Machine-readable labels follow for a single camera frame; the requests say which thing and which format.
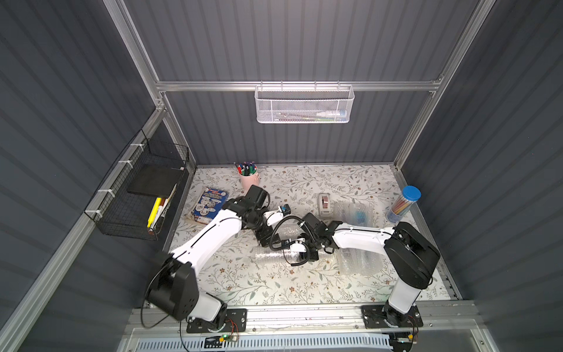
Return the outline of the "blue children's book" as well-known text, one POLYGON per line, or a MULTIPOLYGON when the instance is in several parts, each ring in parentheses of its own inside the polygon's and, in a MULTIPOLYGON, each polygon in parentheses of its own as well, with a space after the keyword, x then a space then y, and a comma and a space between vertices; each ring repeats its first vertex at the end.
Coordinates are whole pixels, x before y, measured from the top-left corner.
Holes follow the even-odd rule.
POLYGON ((205 188, 192 211, 193 220, 200 224, 209 224, 217 216, 229 193, 221 189, 205 188))

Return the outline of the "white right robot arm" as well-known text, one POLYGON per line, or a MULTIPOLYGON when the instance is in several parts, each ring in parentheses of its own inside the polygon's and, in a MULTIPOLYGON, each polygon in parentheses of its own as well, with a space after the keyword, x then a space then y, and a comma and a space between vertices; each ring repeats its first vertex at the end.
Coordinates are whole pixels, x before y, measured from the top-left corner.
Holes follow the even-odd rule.
POLYGON ((320 250, 333 253, 338 249, 357 249, 385 255, 398 275, 385 304, 362 308, 366 327, 380 322, 397 328, 423 326, 416 300, 433 282, 441 255, 413 225, 401 221, 387 228, 360 227, 342 221, 325 224, 312 214, 299 219, 301 234, 284 239, 283 245, 299 253, 299 263, 314 259, 320 250))

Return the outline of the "purple bottle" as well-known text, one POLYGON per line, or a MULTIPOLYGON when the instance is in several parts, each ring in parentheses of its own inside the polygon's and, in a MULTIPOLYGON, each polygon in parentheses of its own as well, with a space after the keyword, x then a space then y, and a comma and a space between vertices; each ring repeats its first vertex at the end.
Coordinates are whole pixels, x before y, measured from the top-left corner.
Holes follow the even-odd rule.
POLYGON ((266 248, 259 248, 255 254, 255 260, 260 264, 285 263, 292 260, 293 255, 289 251, 271 251, 266 248))

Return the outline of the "clear tape dispenser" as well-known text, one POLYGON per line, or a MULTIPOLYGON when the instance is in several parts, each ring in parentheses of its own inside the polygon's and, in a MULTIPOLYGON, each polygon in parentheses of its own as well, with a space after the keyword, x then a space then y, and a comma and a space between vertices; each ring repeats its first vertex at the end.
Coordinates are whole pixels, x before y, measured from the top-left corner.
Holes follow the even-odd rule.
POLYGON ((318 213, 323 219, 327 219, 332 215, 331 198, 328 193, 319 193, 318 195, 318 213))

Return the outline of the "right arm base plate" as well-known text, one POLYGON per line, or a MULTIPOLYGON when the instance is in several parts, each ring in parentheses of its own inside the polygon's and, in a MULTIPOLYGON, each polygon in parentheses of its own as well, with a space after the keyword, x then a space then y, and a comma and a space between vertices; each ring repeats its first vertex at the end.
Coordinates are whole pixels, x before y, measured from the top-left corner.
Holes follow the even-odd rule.
POLYGON ((421 328, 424 323, 416 305, 407 313, 401 313, 389 304, 368 304, 360 306, 366 329, 421 328))

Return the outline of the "blue glass bottle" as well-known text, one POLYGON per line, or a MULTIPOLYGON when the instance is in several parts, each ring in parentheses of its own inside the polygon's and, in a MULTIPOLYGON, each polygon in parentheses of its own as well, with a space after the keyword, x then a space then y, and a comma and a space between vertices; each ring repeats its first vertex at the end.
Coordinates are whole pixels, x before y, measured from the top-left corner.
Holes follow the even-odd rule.
POLYGON ((371 215, 369 211, 355 210, 352 216, 353 223, 361 227, 368 227, 371 225, 371 215))

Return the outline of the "blue-lidded pencil tube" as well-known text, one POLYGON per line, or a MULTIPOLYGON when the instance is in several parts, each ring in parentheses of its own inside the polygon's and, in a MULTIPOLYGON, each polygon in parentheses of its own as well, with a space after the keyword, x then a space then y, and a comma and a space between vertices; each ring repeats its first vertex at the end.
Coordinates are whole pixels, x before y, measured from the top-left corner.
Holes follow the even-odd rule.
POLYGON ((415 186, 404 187, 399 197, 389 209, 386 215, 387 219, 393 224, 400 222, 407 212, 409 212, 411 206, 414 205, 421 196, 422 193, 415 186))

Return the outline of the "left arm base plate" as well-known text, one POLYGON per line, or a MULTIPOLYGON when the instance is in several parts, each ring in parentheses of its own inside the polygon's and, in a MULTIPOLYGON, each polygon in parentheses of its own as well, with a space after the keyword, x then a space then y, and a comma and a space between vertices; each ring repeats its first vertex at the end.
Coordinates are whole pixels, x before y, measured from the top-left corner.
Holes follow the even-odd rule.
POLYGON ((185 332, 188 334, 245 332, 247 315, 247 309, 227 308, 221 310, 213 321, 189 318, 186 321, 185 332))

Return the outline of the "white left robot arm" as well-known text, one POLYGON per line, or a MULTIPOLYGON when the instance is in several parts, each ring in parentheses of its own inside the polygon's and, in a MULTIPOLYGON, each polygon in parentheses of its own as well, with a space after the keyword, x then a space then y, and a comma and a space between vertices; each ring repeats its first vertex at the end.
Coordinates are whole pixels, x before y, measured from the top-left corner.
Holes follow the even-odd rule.
POLYGON ((251 186, 246 195, 227 200, 215 218, 184 245, 159 253, 145 301, 177 321, 199 319, 219 329, 227 317, 227 304, 201 291, 197 277, 209 259, 242 230, 253 231, 262 245, 269 242, 274 225, 291 214, 289 205, 270 211, 269 204, 269 193, 251 186))

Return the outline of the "yellow highlighter marker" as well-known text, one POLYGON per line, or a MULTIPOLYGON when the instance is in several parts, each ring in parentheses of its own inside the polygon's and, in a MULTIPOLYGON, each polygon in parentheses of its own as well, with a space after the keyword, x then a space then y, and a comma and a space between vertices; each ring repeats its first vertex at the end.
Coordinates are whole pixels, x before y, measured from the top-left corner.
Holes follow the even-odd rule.
POLYGON ((158 215, 158 211, 159 211, 159 209, 160 209, 160 207, 161 207, 161 203, 162 203, 162 199, 161 199, 160 197, 158 197, 158 198, 155 200, 155 203, 154 203, 154 205, 153 205, 153 207, 152 207, 152 211, 151 211, 150 216, 149 216, 149 218, 148 218, 148 220, 147 220, 147 228, 148 228, 148 229, 150 229, 150 228, 152 227, 152 224, 154 223, 154 221, 155 221, 155 219, 156 219, 156 217, 157 217, 157 215, 158 215))

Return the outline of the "pink pen holder cup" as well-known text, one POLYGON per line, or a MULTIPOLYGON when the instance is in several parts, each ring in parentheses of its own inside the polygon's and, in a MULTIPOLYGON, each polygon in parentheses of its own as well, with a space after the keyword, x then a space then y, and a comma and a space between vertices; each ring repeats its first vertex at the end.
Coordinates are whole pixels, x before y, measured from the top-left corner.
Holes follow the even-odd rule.
POLYGON ((258 172, 248 176, 239 175, 239 178, 244 194, 246 194, 252 186, 260 185, 260 174, 258 172))

